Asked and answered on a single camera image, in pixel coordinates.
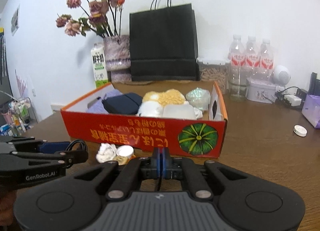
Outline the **white jar lid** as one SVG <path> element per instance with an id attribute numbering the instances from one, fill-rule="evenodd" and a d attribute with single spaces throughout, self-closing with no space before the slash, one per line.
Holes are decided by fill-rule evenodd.
<path id="1" fill-rule="evenodd" d="M 121 145 L 117 148 L 116 154 L 121 157 L 131 159 L 134 155 L 134 148 L 130 145 Z"/>

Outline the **purple knitted pouch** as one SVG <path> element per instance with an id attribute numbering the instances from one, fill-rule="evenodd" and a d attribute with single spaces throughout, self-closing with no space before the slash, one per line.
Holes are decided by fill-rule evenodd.
<path id="1" fill-rule="evenodd" d="M 87 113 L 95 113 L 95 114 L 108 114 L 108 111 L 104 108 L 103 101 L 107 100 L 107 98 L 112 98 L 116 96 L 121 96 L 123 93 L 119 90 L 111 90 L 104 94 L 103 97 L 99 97 L 94 102 L 87 107 Z"/>

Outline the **translucent tissue pack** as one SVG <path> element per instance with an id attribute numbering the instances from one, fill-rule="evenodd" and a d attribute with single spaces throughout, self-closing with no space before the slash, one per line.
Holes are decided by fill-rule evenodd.
<path id="1" fill-rule="evenodd" d="M 203 113 L 200 109 L 190 104 L 169 104 L 164 107 L 162 117 L 197 120 L 203 117 Z"/>

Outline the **white yellow plush toy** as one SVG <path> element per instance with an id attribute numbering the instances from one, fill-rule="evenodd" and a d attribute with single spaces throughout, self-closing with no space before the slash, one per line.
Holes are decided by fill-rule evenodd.
<path id="1" fill-rule="evenodd" d="M 176 89 L 169 89 L 164 92 L 147 92 L 143 96 L 142 103 L 136 116 L 154 118 L 162 117 L 164 107 L 171 104 L 183 105 L 188 104 L 188 101 L 184 95 Z"/>

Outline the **navy blue pouch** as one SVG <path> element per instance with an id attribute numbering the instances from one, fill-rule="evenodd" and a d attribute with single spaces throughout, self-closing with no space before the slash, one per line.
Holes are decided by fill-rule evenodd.
<path id="1" fill-rule="evenodd" d="M 104 108 L 111 114 L 135 115 L 142 104 L 143 98 L 136 93 L 107 98 L 103 101 Z"/>

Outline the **iridescent ball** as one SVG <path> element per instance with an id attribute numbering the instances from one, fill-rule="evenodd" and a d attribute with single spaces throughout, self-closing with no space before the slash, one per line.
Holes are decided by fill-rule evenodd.
<path id="1" fill-rule="evenodd" d="M 195 108 L 207 111 L 210 104 L 210 92 L 202 88 L 195 88 L 185 95 L 186 100 Z"/>

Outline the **beige engraved block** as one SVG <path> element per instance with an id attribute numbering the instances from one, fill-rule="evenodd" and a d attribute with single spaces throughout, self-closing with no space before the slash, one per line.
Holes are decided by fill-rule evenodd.
<path id="1" fill-rule="evenodd" d="M 130 161 L 128 157 L 124 157 L 124 156 L 116 156 L 114 160 L 118 162 L 118 165 L 127 165 L 128 162 Z"/>

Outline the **green white milk carton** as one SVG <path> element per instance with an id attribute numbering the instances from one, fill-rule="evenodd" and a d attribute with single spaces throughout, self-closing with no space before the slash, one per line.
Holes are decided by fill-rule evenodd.
<path id="1" fill-rule="evenodd" d="M 102 42 L 94 44 L 91 49 L 91 57 L 95 86 L 99 88 L 108 83 L 105 50 Z"/>

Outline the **clear drinking glass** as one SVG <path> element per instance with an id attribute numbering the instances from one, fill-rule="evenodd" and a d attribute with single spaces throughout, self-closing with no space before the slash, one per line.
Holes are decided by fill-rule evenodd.
<path id="1" fill-rule="evenodd" d="M 247 79 L 232 78 L 229 83 L 229 97 L 236 102 L 243 102 L 246 100 Z"/>

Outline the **clear container of seeds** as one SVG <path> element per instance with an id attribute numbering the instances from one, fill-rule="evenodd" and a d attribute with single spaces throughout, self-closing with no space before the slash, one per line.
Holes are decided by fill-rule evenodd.
<path id="1" fill-rule="evenodd" d="M 222 94 L 227 92 L 228 87 L 228 60 L 214 60 L 208 58 L 197 58 L 201 81 L 215 81 Z"/>

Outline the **black paper shopping bag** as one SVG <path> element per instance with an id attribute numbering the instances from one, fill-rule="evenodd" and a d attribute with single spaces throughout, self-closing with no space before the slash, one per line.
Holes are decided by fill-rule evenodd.
<path id="1" fill-rule="evenodd" d="M 130 14 L 133 81 L 199 80 L 195 12 L 191 4 Z"/>

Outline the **water bottle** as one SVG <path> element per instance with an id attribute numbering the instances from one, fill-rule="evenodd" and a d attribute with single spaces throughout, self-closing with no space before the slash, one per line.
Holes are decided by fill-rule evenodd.
<path id="1" fill-rule="evenodd" d="M 241 69 L 245 65 L 245 48 L 240 35 L 233 35 L 233 41 L 229 48 L 228 59 L 230 61 L 228 72 L 229 82 L 235 85 L 240 85 Z"/>
<path id="2" fill-rule="evenodd" d="M 246 70 L 248 71 L 248 76 L 253 79 L 259 79 L 260 58 L 258 51 L 256 37 L 248 36 L 245 49 Z"/>
<path id="3" fill-rule="evenodd" d="M 274 65 L 274 55 L 269 39 L 263 39 L 260 46 L 259 58 L 259 77 L 261 80 L 269 81 Z"/>

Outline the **water bottle middle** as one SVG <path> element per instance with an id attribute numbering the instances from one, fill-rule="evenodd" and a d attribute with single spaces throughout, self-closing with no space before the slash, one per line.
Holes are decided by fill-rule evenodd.
<path id="1" fill-rule="evenodd" d="M 245 49 L 246 70 L 248 71 L 248 76 L 253 79 L 259 79 L 260 58 L 258 51 L 256 37 L 248 36 Z"/>

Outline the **white round speaker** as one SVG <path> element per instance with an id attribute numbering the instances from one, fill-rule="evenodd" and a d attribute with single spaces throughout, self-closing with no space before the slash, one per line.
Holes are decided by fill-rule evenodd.
<path id="1" fill-rule="evenodd" d="M 283 65 L 277 65 L 272 74 L 272 79 L 275 84 L 285 86 L 291 79 L 289 70 Z"/>

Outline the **dried pink rose bouquet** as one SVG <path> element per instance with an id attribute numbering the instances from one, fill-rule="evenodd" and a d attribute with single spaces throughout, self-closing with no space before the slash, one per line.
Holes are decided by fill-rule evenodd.
<path id="1" fill-rule="evenodd" d="M 70 14 L 61 14 L 55 23 L 70 37 L 85 37 L 87 32 L 94 32 L 103 39 L 119 37 L 124 3 L 125 0 L 66 0 L 69 9 L 79 8 L 84 16 L 75 19 Z"/>

